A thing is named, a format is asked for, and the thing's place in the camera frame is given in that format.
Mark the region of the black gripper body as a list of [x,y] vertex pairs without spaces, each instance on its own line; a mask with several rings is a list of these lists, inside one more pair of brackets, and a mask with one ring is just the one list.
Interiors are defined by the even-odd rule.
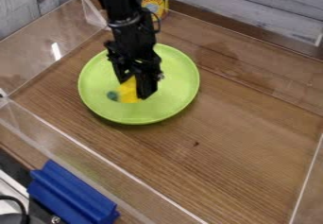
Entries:
[[113,35],[113,39],[104,43],[110,63],[113,61],[129,61],[133,71],[136,63],[160,65],[161,58],[153,51],[156,33],[160,29],[153,27],[150,12],[109,11],[106,13],[106,25]]

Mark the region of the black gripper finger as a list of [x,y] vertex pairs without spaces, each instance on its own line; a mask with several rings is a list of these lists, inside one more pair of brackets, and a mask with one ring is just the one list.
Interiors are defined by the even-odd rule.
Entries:
[[120,83],[128,81],[128,79],[133,76],[133,67],[129,61],[113,61],[112,67],[114,71],[116,78]]
[[157,82],[162,77],[158,64],[134,64],[136,95],[146,99],[157,91]]

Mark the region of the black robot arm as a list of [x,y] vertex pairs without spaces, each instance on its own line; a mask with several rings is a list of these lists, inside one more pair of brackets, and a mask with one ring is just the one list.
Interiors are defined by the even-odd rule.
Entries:
[[125,83],[134,78],[134,93],[146,99],[157,91],[162,78],[161,58],[153,51],[160,26],[154,14],[141,6],[142,0],[98,0],[106,13],[113,40],[104,42],[116,78]]

